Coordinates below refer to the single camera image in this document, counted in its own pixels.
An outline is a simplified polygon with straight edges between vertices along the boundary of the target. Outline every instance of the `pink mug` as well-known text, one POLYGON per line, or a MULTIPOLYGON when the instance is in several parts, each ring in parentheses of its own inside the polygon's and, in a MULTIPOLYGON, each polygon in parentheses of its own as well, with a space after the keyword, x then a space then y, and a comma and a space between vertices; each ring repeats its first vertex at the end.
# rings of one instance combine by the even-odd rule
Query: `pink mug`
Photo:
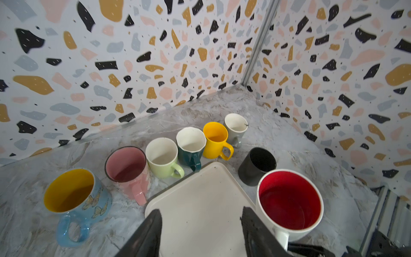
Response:
POLYGON ((143 150, 135 146, 115 150, 107 158, 104 170, 125 196, 135 199, 140 206, 147 203, 145 194, 150 188, 151 177, 143 150))

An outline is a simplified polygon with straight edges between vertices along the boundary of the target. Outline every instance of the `yellow mug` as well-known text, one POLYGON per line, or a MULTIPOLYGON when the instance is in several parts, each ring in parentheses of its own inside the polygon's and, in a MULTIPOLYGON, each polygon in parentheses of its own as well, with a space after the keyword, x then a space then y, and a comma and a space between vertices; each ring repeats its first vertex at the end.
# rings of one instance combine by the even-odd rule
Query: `yellow mug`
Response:
POLYGON ((227 129, 218 122, 209 122, 203 128, 207 143, 205 144, 203 156, 208 159, 215 159, 221 156, 228 161, 234 153, 232 145, 227 143, 229 133, 227 129), (223 154, 223 148, 227 147, 230 150, 230 156, 223 154))

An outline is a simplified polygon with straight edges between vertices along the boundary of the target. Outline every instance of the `patterned wall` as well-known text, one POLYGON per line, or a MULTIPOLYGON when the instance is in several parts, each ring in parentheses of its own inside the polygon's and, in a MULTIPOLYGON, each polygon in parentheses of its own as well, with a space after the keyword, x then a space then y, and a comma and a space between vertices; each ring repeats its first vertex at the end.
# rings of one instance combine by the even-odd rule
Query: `patterned wall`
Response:
POLYGON ((0 165, 238 83, 267 0, 0 0, 0 165))
POLYGON ((370 187, 411 199, 411 2, 282 0, 248 89, 370 187))

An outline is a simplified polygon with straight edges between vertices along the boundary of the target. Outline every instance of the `black mug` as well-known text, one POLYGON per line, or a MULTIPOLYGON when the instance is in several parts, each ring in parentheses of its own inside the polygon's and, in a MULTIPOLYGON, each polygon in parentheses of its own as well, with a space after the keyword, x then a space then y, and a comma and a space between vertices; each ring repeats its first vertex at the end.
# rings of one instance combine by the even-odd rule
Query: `black mug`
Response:
POLYGON ((255 147, 251 149, 238 168, 238 176, 244 184, 256 186, 264 174, 276 167, 277 162, 269 151, 255 147))

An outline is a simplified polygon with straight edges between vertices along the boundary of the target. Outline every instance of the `gray marble countertop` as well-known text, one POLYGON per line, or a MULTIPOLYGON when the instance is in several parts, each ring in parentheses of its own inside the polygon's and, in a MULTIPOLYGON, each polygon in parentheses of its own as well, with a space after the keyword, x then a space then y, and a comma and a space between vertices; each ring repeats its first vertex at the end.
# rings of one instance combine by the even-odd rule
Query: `gray marble countertop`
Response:
MULTIPOLYGON (((104 163, 109 154, 128 145, 144 150, 157 137, 175 140, 181 128, 202 129, 207 122, 222 122, 231 112, 244 116, 249 123, 242 148, 236 149, 227 162, 218 158, 202 159, 202 163, 218 161, 226 165, 255 202, 256 187, 245 185, 238 177, 237 168, 253 147, 268 149, 276 158, 278 169, 305 174, 324 199, 322 221, 300 241, 321 245, 337 257, 347 245, 358 250, 377 196, 279 115, 265 106, 258 106, 252 94, 237 86, 1 167, 0 256, 114 256, 144 220, 145 206, 125 198, 106 177, 104 163), (86 243, 79 248, 62 248, 55 239, 59 216, 45 208, 43 195, 49 183, 73 167, 93 171, 111 191, 113 205, 107 217, 91 227, 86 243)), ((191 170, 185 169, 185 172, 190 174, 191 170)), ((147 197, 152 198, 177 181, 153 176, 147 197)))

